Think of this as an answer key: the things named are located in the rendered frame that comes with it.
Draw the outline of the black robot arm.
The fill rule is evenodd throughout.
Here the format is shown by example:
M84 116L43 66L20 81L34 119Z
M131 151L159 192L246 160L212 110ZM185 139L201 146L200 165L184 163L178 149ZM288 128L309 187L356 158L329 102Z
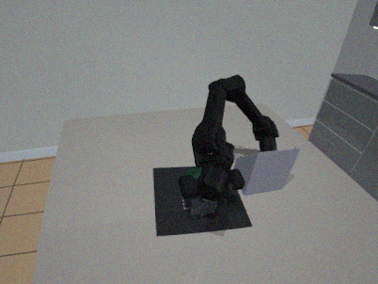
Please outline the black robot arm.
M223 128L225 101L235 103L253 123L253 133L259 141L261 152L277 150L277 127L269 117L261 114L247 96L243 77L235 74L228 79L212 81L203 120L192 137L195 164L202 167L197 192L210 201L221 197L234 159L235 146L227 142Z

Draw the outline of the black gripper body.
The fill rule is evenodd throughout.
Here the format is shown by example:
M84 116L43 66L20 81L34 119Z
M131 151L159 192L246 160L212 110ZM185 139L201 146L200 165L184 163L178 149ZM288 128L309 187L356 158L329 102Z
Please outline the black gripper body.
M231 169L228 173L228 178L225 182L224 188L228 187L229 183L232 183L232 189L241 190L245 186L245 181L241 171L238 169ZM194 176L183 176L179 178L179 186L181 189L181 195L183 198L190 198L197 196L198 183L195 182Z

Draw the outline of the dark grey flat mat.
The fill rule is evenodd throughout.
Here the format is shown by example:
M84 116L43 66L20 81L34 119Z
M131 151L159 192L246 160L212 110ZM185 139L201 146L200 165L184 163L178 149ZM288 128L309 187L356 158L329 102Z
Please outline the dark grey flat mat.
M157 236L199 233L253 227L238 190L228 184L229 192L216 200L214 213L190 215L191 199L183 198L179 178L192 166L153 168L155 227Z

